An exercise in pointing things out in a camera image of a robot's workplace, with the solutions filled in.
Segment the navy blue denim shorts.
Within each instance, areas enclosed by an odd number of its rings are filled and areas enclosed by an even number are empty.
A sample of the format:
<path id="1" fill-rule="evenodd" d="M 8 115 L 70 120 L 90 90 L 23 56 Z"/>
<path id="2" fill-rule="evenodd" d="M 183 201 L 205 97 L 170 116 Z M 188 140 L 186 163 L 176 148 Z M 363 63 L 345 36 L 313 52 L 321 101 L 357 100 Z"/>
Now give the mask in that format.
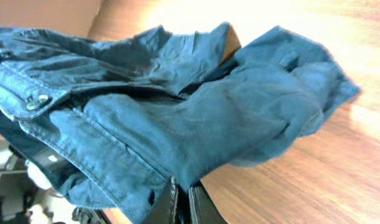
<path id="1" fill-rule="evenodd" d="M 141 223 L 167 182 L 279 157 L 359 93 L 314 41 L 277 26 L 225 57 L 229 30 L 0 27 L 0 135 L 69 202 Z"/>

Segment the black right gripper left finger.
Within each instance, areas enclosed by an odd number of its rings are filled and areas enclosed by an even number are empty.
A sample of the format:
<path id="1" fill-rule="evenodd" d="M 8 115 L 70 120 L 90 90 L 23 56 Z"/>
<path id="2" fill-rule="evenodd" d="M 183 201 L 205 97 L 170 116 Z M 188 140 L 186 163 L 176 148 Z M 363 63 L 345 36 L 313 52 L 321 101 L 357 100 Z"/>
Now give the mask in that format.
<path id="1" fill-rule="evenodd" d="M 178 223 L 178 185 L 171 177 L 164 186 L 158 200 L 153 204 L 142 224 Z"/>

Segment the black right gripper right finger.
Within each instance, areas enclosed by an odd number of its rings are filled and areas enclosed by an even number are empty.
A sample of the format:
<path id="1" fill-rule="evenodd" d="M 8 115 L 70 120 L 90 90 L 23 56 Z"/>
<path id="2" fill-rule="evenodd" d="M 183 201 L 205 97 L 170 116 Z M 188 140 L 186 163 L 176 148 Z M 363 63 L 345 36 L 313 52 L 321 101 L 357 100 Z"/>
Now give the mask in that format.
<path id="1" fill-rule="evenodd" d="M 199 181 L 188 190 L 191 224 L 228 224 Z"/>

